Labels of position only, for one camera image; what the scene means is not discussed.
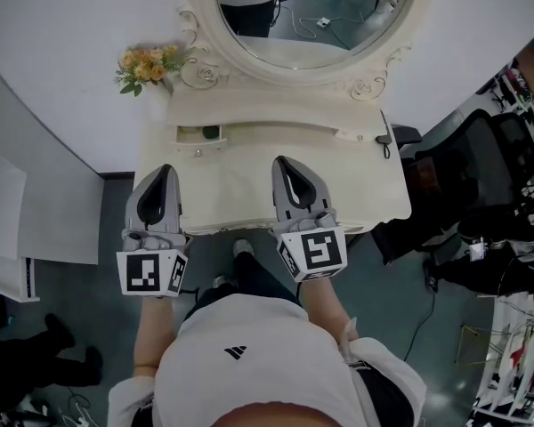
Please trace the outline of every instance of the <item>vanity table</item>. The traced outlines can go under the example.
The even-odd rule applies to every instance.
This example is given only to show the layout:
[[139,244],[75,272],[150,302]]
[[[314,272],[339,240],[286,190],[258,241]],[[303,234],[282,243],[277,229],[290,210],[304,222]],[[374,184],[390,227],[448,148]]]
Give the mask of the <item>vanity table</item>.
[[[400,156],[380,100],[392,68],[410,54],[428,2],[382,4],[387,23],[346,50],[237,35],[218,0],[187,0],[179,9],[187,61],[174,79],[167,125],[143,135],[135,185],[162,164],[173,166],[188,234],[269,228],[276,221],[271,166],[283,155],[324,180],[346,232],[408,218]],[[214,127],[212,139],[206,126]],[[376,138],[388,134],[386,148]]]

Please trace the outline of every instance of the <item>black shoe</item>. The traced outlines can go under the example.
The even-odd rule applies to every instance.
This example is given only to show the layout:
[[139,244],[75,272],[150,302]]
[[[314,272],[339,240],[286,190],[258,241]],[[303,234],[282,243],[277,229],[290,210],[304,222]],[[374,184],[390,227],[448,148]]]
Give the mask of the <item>black shoe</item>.
[[94,378],[91,385],[99,384],[103,375],[103,357],[94,346],[88,346],[85,350],[85,363],[93,370]]
[[433,275],[434,266],[433,261],[424,261],[425,288],[430,293],[437,294],[439,291],[439,280]]
[[73,348],[75,338],[69,329],[52,313],[45,315],[45,326],[55,335],[55,339],[60,343],[61,348]]

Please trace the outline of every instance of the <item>white tag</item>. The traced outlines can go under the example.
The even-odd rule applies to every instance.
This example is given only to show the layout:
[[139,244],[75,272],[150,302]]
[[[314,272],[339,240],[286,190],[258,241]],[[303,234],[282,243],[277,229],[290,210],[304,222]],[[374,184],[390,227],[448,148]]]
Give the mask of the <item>white tag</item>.
[[469,256],[471,256],[471,262],[483,260],[485,254],[484,242],[481,241],[477,244],[469,245]]

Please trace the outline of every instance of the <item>dark jeans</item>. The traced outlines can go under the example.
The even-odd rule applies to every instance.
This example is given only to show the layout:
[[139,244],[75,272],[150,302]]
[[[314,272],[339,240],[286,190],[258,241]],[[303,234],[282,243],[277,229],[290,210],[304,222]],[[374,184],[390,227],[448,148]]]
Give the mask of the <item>dark jeans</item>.
[[510,295],[534,293],[534,263],[520,262],[510,245],[489,250],[483,260],[471,262],[469,256],[445,262],[432,270],[437,279],[464,286],[476,293]]
[[222,5],[223,17],[227,20],[233,33],[257,38],[269,36],[274,10],[275,0],[246,6]]
[[228,295],[237,293],[285,299],[301,307],[296,296],[281,285],[264,266],[257,262],[251,253],[242,252],[233,260],[233,275],[238,281],[239,288],[225,284],[208,289],[199,298],[194,308],[188,312],[184,321],[191,317],[195,311]]
[[36,387],[99,383],[99,372],[91,364],[57,358],[63,348],[49,330],[26,340],[0,342],[0,412],[14,408]]

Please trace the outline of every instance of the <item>person in black clothing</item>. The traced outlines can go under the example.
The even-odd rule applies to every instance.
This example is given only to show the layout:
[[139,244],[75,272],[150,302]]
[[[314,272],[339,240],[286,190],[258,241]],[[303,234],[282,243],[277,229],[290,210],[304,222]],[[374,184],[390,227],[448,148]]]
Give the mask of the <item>person in black clothing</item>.
[[45,317],[45,325],[45,332],[31,338],[0,342],[0,413],[15,408],[36,387],[83,387],[101,382],[99,351],[87,348],[85,362],[57,358],[61,350],[73,347],[75,340],[53,314]]
[[489,250],[479,261],[471,262],[466,255],[439,266],[426,261],[424,269],[425,283],[435,293],[439,280],[446,280],[488,295],[534,294],[534,262],[521,262],[509,244]]

